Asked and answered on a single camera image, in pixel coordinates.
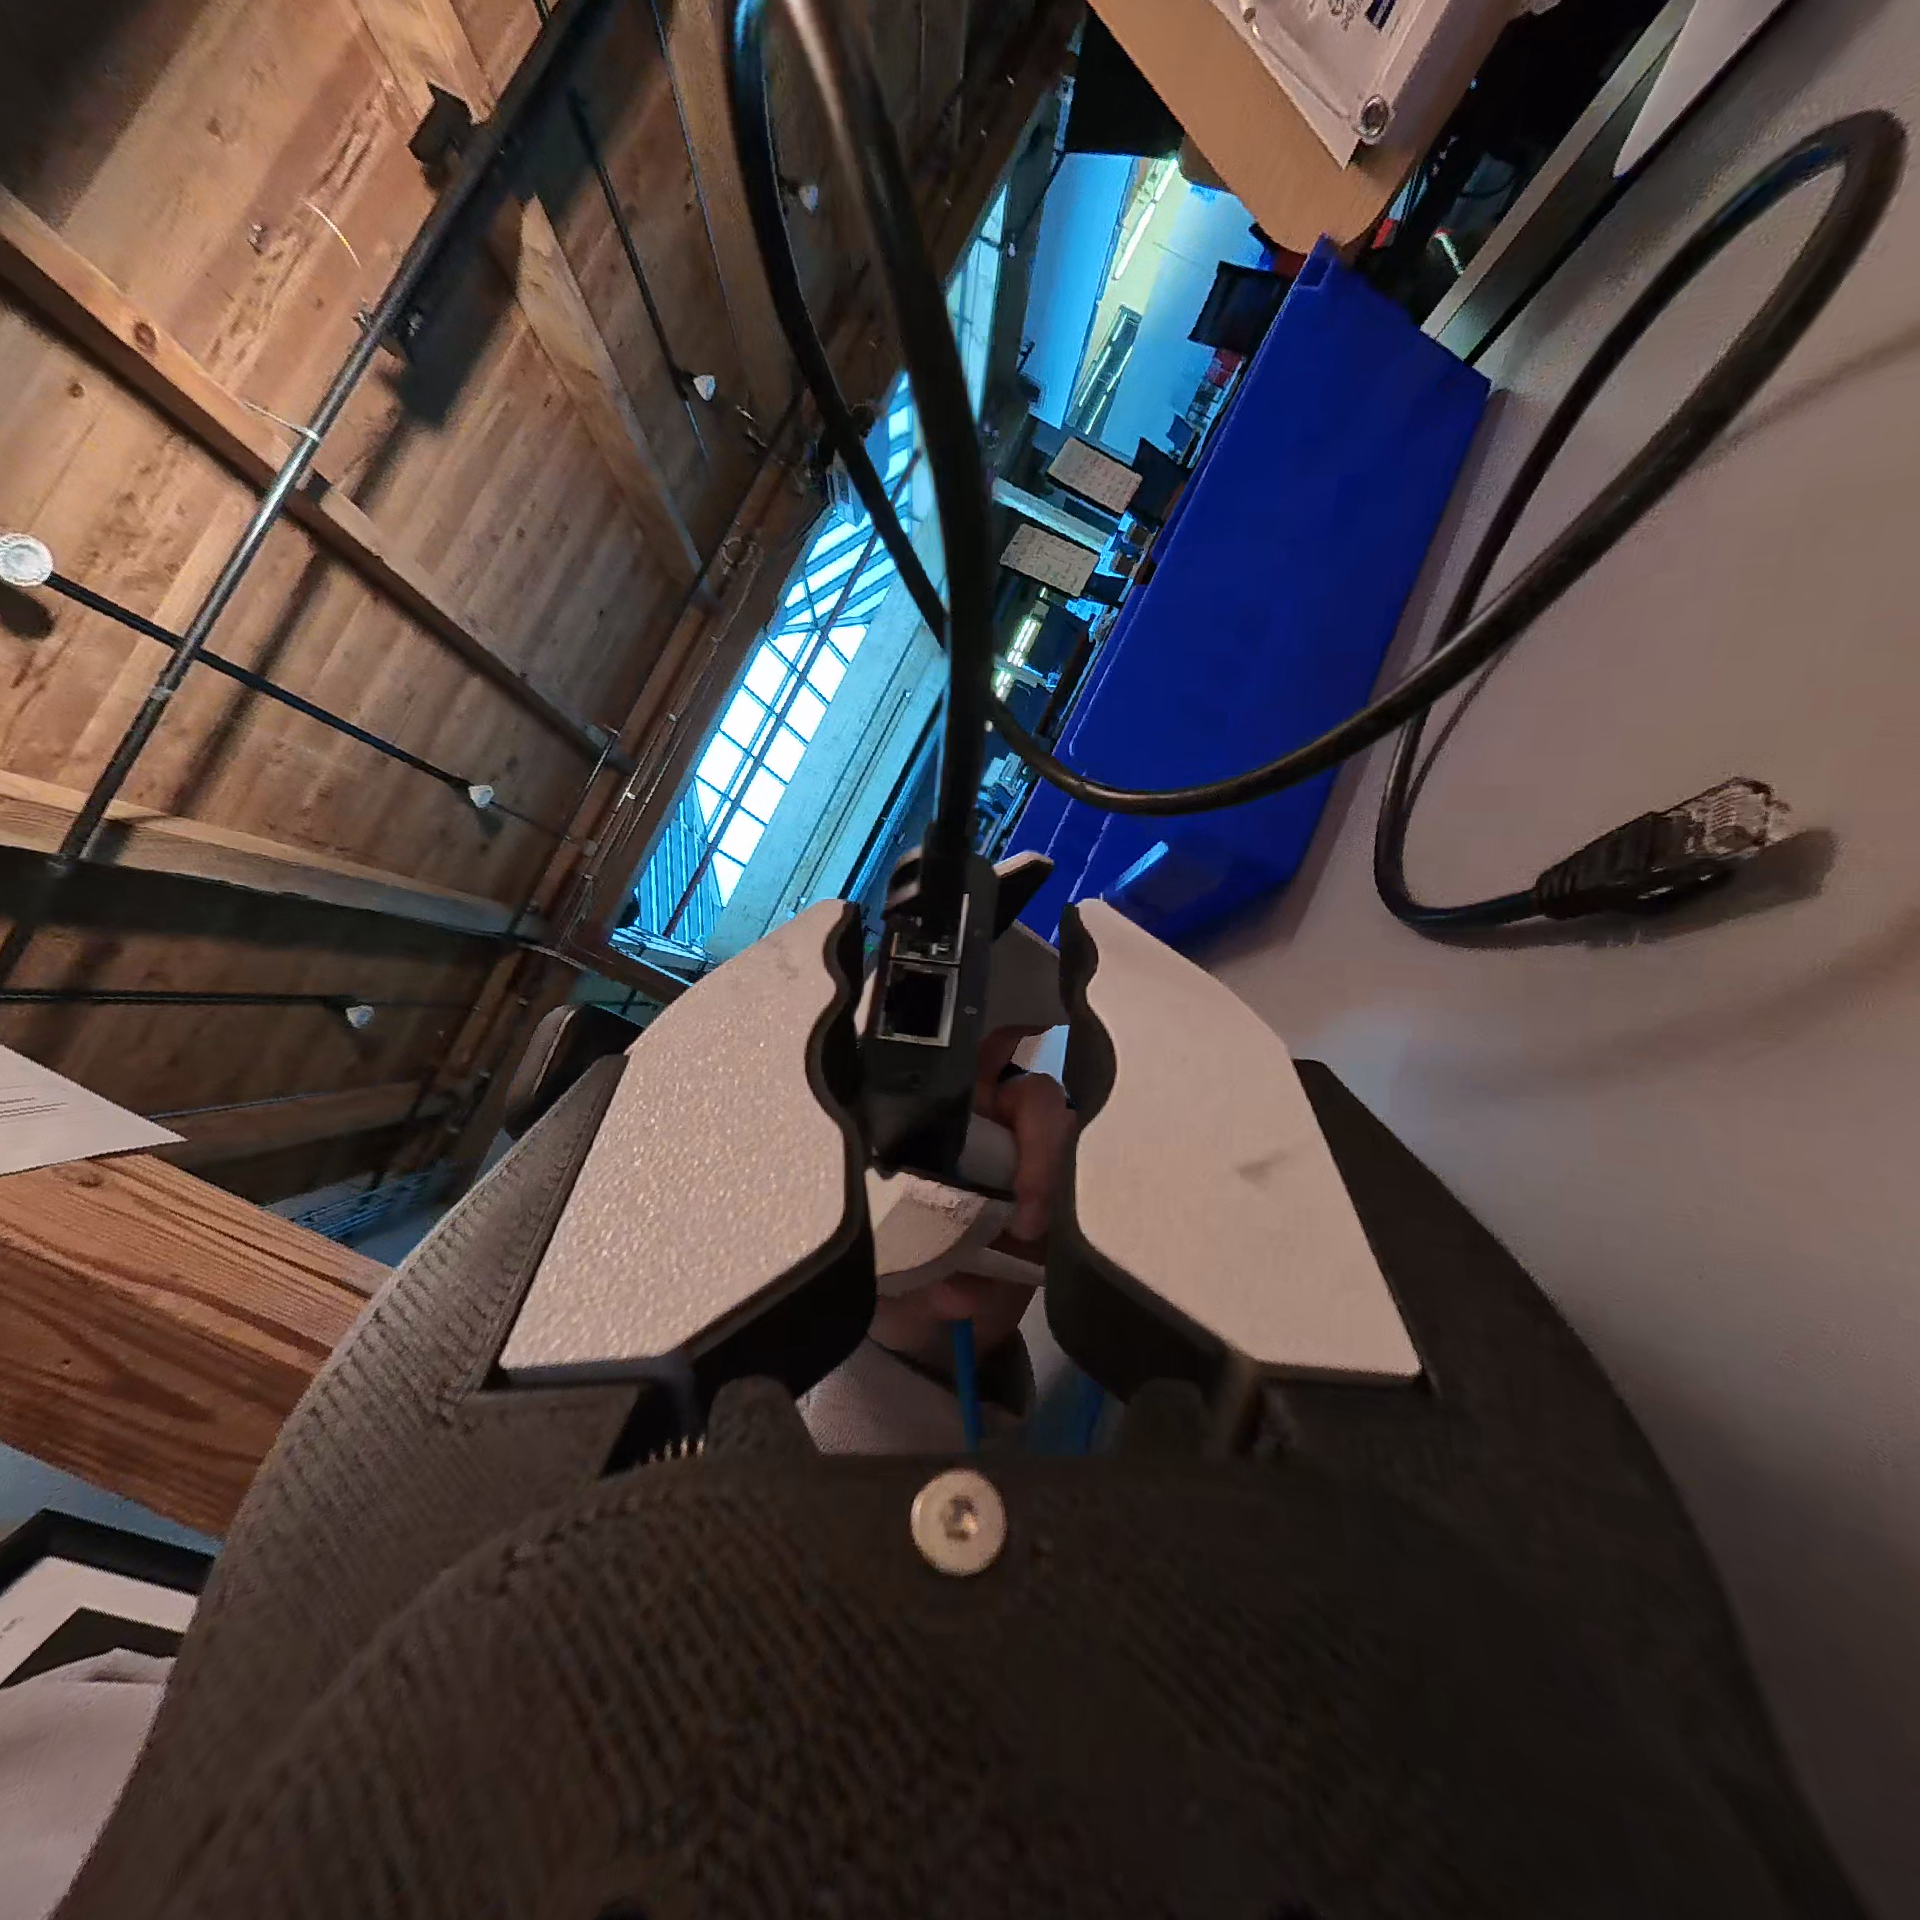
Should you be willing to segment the grey desk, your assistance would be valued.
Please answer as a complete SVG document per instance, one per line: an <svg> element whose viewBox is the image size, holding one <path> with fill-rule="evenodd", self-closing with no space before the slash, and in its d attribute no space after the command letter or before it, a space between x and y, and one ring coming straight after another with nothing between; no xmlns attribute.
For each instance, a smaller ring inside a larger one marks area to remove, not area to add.
<svg viewBox="0 0 1920 1920"><path fill-rule="evenodd" d="M1437 943L1389 750L1208 964L1542 1281L1686 1495L1804 1790L1914 1913L1918 198L1700 467L1430 722L1417 898L1727 775L1795 840L1622 928Z"/></svg>

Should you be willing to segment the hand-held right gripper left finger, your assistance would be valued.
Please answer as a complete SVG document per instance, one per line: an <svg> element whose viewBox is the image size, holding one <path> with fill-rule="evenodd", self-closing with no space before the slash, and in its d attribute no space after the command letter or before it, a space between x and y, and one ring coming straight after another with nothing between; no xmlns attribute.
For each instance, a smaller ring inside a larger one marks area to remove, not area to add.
<svg viewBox="0 0 1920 1920"><path fill-rule="evenodd" d="M674 1000L630 1053L506 1374L831 1374L876 1315L863 920L821 900Z"/></svg>

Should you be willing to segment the blue storage bin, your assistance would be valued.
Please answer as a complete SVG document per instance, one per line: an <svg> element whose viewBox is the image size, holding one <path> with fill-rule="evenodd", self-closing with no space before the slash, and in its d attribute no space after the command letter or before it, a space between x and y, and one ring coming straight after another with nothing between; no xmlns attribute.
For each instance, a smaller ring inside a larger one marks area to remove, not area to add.
<svg viewBox="0 0 1920 1920"><path fill-rule="evenodd" d="M1428 560L1489 379L1422 334L1325 235L1121 608L1062 737L1131 790L1231 779L1361 710ZM1110 898L1172 947L1300 872L1336 774L1186 819L1133 819L1039 781L1012 854L1054 874L1022 912L1055 940Z"/></svg>

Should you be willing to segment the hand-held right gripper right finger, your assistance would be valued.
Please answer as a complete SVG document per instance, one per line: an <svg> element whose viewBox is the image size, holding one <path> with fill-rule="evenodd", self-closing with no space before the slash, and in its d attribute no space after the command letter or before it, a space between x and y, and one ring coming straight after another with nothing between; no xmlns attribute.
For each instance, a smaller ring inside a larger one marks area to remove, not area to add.
<svg viewBox="0 0 1920 1920"><path fill-rule="evenodd" d="M1058 1346L1097 1379L1417 1379L1285 1039L1103 900L1062 920L1062 995Z"/></svg>

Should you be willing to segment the black network adapter box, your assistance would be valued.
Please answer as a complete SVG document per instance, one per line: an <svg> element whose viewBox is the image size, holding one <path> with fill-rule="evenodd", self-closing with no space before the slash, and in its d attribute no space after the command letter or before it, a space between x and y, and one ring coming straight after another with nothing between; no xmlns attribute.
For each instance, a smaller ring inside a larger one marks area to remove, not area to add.
<svg viewBox="0 0 1920 1920"><path fill-rule="evenodd" d="M997 874L974 851L949 928L892 914L860 1016L860 1112L879 1169L949 1177L974 1122Z"/></svg>

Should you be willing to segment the person's left hand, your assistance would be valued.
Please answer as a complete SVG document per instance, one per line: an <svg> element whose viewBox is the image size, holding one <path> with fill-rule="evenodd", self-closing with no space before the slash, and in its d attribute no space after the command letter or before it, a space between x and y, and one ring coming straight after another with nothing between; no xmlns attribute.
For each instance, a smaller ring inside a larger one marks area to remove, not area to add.
<svg viewBox="0 0 1920 1920"><path fill-rule="evenodd" d="M994 1048L988 1049L977 1077L974 1114L1013 1141L1015 1211L1013 1227L1000 1243L1008 1251L1046 1259L1054 1189L1074 1136L1074 1117L1055 1080L1013 1069L1006 1043L1015 1039L1015 1032L1000 1032ZM1037 1286L997 1279L949 1275L920 1291L879 1299L872 1336L898 1352L925 1352L954 1323L972 1323L974 1340L981 1334L997 1342L1022 1327L1037 1291Z"/></svg>

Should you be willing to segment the wooden document stand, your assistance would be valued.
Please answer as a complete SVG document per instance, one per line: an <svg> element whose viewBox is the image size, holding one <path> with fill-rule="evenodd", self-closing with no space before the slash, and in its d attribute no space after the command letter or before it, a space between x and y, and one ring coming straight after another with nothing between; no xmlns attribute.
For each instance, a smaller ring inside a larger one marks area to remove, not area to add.
<svg viewBox="0 0 1920 1920"><path fill-rule="evenodd" d="M1554 5L1091 1L1212 174L1288 251L1355 246L1521 15Z"/></svg>

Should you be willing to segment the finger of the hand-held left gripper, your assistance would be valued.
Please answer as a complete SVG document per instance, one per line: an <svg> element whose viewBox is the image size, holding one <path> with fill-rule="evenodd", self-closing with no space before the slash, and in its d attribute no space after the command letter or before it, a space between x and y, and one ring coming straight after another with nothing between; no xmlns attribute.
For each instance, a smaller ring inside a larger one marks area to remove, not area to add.
<svg viewBox="0 0 1920 1920"><path fill-rule="evenodd" d="M1008 1251L1015 1156L961 1156L953 1177L868 1169L880 1299L920 1291L949 1275L1043 1286L1046 1262Z"/></svg>
<svg viewBox="0 0 1920 1920"><path fill-rule="evenodd" d="M1062 956L1022 914L1054 874L1043 851L1015 851L977 886L977 920L985 938L985 981L977 1033L1015 1032L1034 1036L1062 1027Z"/></svg>

